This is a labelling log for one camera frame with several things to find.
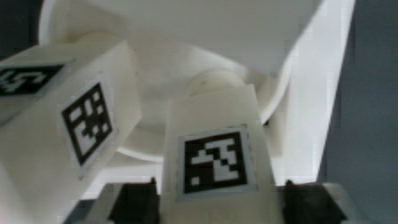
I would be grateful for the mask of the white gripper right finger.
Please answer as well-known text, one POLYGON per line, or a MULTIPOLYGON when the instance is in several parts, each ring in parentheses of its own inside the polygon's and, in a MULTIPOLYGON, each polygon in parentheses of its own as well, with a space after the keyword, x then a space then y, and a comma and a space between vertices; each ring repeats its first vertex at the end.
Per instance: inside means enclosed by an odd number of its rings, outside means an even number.
POLYGON ((374 224, 338 183, 287 181, 283 217, 287 224, 374 224))

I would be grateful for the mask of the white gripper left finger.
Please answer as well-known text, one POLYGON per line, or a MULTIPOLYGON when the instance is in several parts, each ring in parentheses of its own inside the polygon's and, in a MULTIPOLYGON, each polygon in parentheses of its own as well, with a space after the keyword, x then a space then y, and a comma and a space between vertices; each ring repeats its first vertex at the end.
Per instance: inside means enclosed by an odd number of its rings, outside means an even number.
POLYGON ((161 224, 157 179, 109 183, 100 196, 79 201, 63 224, 161 224))

